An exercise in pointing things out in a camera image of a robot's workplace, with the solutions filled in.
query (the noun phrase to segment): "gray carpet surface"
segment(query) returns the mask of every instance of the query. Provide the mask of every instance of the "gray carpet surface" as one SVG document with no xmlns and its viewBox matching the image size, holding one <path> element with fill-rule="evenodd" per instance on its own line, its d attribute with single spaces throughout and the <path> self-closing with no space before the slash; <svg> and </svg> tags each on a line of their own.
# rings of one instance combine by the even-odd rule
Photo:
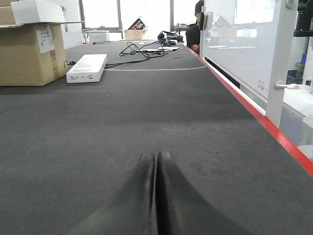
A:
<svg viewBox="0 0 313 235">
<path fill-rule="evenodd" d="M 126 46 L 83 45 L 67 59 L 143 58 L 118 57 Z M 98 83 L 0 87 L 0 234 L 63 233 L 114 195 L 141 153 L 168 151 L 209 203 L 253 234 L 311 235 L 311 176 L 208 68 L 119 71 L 202 66 L 183 48 L 105 70 Z"/>
</svg>

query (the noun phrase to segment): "black rubber object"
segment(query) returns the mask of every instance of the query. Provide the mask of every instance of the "black rubber object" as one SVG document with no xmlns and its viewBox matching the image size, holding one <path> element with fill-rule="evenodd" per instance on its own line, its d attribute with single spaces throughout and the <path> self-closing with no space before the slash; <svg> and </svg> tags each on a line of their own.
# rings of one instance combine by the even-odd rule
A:
<svg viewBox="0 0 313 235">
<path fill-rule="evenodd" d="M 154 155 L 141 155 L 115 197 L 65 235 L 151 235 L 154 172 Z"/>
<path fill-rule="evenodd" d="M 159 235 L 250 235 L 198 194 L 169 153 L 159 153 L 156 170 Z"/>
</svg>

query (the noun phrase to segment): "paper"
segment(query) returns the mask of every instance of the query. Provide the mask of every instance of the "paper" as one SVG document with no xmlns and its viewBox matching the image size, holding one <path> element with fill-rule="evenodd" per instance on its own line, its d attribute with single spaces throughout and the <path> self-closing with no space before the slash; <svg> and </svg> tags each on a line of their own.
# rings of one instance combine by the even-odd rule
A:
<svg viewBox="0 0 313 235">
<path fill-rule="evenodd" d="M 46 29 L 37 30 L 36 34 L 41 54 L 54 50 L 53 33 L 51 26 L 47 26 Z"/>
</svg>

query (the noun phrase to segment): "glass panel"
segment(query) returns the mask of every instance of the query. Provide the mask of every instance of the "glass panel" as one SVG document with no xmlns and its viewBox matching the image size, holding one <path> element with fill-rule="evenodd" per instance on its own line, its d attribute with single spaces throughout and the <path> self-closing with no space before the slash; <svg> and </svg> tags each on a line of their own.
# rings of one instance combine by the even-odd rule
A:
<svg viewBox="0 0 313 235">
<path fill-rule="evenodd" d="M 86 28 L 118 27 L 115 0 L 83 0 Z"/>
<path fill-rule="evenodd" d="M 276 0 L 207 1 L 212 30 L 205 32 L 203 52 L 241 84 L 268 97 L 280 3 Z"/>
</svg>

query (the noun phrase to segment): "red edge trim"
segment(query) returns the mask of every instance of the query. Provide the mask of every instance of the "red edge trim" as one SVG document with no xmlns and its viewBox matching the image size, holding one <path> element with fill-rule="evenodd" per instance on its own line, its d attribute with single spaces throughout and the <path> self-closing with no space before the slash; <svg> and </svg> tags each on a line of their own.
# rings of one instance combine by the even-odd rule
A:
<svg viewBox="0 0 313 235">
<path fill-rule="evenodd" d="M 217 74 L 212 67 L 199 57 L 191 48 L 187 47 L 198 59 L 203 62 L 219 79 L 219 81 L 236 97 L 236 99 L 261 123 L 268 132 L 270 132 L 274 138 L 307 170 L 307 172 L 313 176 L 313 162 L 302 153 L 297 146 L 295 146 L 286 136 L 283 134 L 277 126 L 275 126 L 271 120 L 262 115 L 256 108 L 254 108 L 245 98 L 243 98 L 232 86 L 230 86 L 219 74 Z"/>
</svg>

